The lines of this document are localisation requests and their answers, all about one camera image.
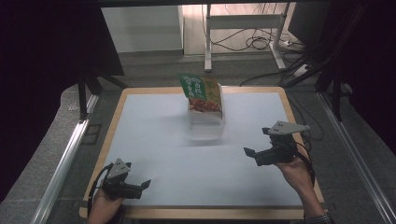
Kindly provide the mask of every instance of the metal bar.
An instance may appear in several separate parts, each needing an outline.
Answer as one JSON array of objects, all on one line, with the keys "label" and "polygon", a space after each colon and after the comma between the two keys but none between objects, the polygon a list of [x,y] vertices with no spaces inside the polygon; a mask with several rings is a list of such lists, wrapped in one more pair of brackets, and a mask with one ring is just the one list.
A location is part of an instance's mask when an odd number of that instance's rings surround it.
[{"label": "metal bar", "polygon": [[205,71],[212,71],[212,41],[210,40],[210,8],[208,4],[206,8],[206,45],[205,45]]},{"label": "metal bar", "polygon": [[280,54],[279,54],[279,50],[277,49],[277,45],[274,45],[273,42],[270,42],[269,46],[270,46],[271,52],[274,55],[275,62],[277,64],[277,68],[279,70],[281,70],[281,71],[285,70],[286,69],[286,65],[283,62],[282,56],[280,56]]},{"label": "metal bar", "polygon": [[35,215],[31,221],[31,224],[38,223],[46,223],[47,219],[50,215],[50,211],[52,210],[53,205],[55,204],[56,198],[58,197],[59,191],[62,188],[64,180],[67,176],[69,168],[73,162],[73,159],[76,155],[78,145],[82,139],[82,136],[87,128],[89,123],[89,118],[93,111],[93,108],[96,105],[98,97],[92,95],[88,102],[88,117],[82,122],[78,123],[76,129],[73,131],[73,134],[67,144],[67,147],[64,151],[64,154],[59,161],[58,167],[55,170],[55,173],[52,176],[49,185],[47,186],[46,192],[44,193],[43,198],[41,199],[40,204],[38,205]]},{"label": "metal bar", "polygon": [[277,28],[281,15],[225,15],[211,16],[210,29],[257,29]]},{"label": "metal bar", "polygon": [[332,112],[332,103],[328,99],[326,93],[320,92],[318,93],[318,97],[319,100],[323,103],[323,106],[325,107],[327,115],[329,116],[335,130],[337,131],[341,140],[346,146],[346,151],[349,155],[349,158],[352,160],[356,170],[361,176],[361,180],[365,185],[367,191],[369,192],[370,196],[372,197],[376,208],[384,219],[384,222],[387,224],[396,223],[396,216],[393,212],[393,208],[391,207],[387,196],[371,174],[369,168],[361,157],[359,150],[356,148],[346,128],[344,127],[343,122],[339,121]]},{"label": "metal bar", "polygon": [[274,46],[277,49],[277,45],[279,44],[280,36],[282,35],[283,26],[285,25],[286,17],[288,17],[288,10],[289,10],[290,3],[287,3],[285,6],[285,10],[283,10],[282,15],[280,15],[280,21],[277,24],[276,36],[274,39]]}]

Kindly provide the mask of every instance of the human hand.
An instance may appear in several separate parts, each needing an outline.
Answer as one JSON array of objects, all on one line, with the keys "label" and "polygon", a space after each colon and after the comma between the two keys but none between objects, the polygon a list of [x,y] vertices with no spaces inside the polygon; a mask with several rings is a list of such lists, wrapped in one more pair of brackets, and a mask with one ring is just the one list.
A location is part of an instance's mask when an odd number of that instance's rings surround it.
[{"label": "human hand", "polygon": [[[298,148],[300,153],[302,153],[302,147],[298,146]],[[308,169],[300,158],[295,157],[288,163],[276,163],[275,166],[279,168],[286,181],[297,191],[297,193],[313,188]]]},{"label": "human hand", "polygon": [[[300,153],[303,152],[303,147],[298,146]],[[282,172],[286,181],[296,190],[300,196],[303,204],[306,217],[321,217],[324,210],[318,201],[317,194],[312,186],[311,176],[305,163],[298,157],[288,163],[275,164]]]},{"label": "human hand", "polygon": [[111,200],[102,189],[97,190],[93,197],[92,210],[88,217],[88,224],[106,224],[116,215],[124,200],[123,198]]}]

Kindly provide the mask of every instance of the wooden table edge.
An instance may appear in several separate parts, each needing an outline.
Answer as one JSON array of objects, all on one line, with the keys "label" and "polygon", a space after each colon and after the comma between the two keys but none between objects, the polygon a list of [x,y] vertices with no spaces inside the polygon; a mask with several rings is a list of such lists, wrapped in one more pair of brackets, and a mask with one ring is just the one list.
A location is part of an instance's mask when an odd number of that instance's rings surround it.
[{"label": "wooden table edge", "polygon": [[[281,87],[234,87],[234,86],[223,86],[221,87],[223,93],[244,93],[244,92],[277,92],[279,94],[282,105],[285,109],[287,118],[289,122],[295,123],[295,118],[293,116],[288,97]],[[98,176],[100,171],[105,166],[105,160],[108,154],[108,151],[111,146],[111,142],[113,140],[114,133],[117,129],[117,125],[120,120],[120,115],[122,113],[123,105],[126,101],[126,98],[130,94],[178,94],[183,93],[181,87],[160,87],[160,88],[127,88],[122,91],[121,97],[119,99],[116,111],[113,115],[113,119],[111,120],[109,129],[106,134],[105,141],[103,143],[101,152],[99,154],[97,163],[92,172],[92,177],[90,183],[85,192],[83,201],[87,202],[91,185],[95,178]],[[303,139],[299,133],[295,133],[294,139],[303,144]],[[315,184],[315,192],[318,196],[318,199],[321,203],[324,203],[324,199],[320,188],[318,186],[318,181]],[[127,209],[125,214],[126,217],[129,218],[186,218],[183,214],[188,214],[187,216],[191,216],[193,219],[208,219],[208,215],[204,215],[203,212],[207,212],[211,214],[211,218],[213,219],[223,219],[220,217],[224,217],[227,215],[225,219],[300,219],[304,213],[303,209],[267,209],[267,208],[258,208],[258,209],[246,209],[246,208],[219,208],[219,209],[204,209],[204,208],[194,208],[194,209],[184,209],[184,208],[134,208]],[[87,217],[87,208],[81,206],[79,209],[79,215],[81,217]]]}]

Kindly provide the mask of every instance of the snack bag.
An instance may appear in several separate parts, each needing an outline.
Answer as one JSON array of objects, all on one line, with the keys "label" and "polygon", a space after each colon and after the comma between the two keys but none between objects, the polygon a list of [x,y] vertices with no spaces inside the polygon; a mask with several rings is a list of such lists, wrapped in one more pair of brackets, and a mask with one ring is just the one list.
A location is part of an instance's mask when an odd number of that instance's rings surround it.
[{"label": "snack bag", "polygon": [[190,110],[222,114],[220,86],[214,78],[197,75],[179,75],[178,78],[189,99]]}]

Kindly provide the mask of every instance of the table leg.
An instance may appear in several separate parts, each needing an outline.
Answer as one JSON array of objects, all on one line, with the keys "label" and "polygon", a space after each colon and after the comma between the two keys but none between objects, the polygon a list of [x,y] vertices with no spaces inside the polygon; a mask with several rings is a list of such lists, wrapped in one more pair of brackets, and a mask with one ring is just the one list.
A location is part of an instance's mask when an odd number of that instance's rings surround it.
[{"label": "table leg", "polygon": [[212,43],[210,41],[210,7],[207,5],[206,10],[206,44],[205,44],[205,71],[212,71]]},{"label": "table leg", "polygon": [[277,45],[279,44],[279,39],[280,36],[282,35],[282,31],[283,31],[283,26],[285,25],[285,20],[286,17],[288,16],[288,10],[289,10],[289,5],[290,3],[287,3],[285,6],[285,10],[282,12],[282,15],[280,17],[280,21],[279,21],[279,25],[277,27],[276,30],[276,36],[274,39],[274,42],[270,43],[270,48],[271,51],[273,52],[277,67],[279,68],[279,70],[285,70],[286,69],[286,65],[283,63],[282,57],[279,54],[279,50],[277,49]]}]

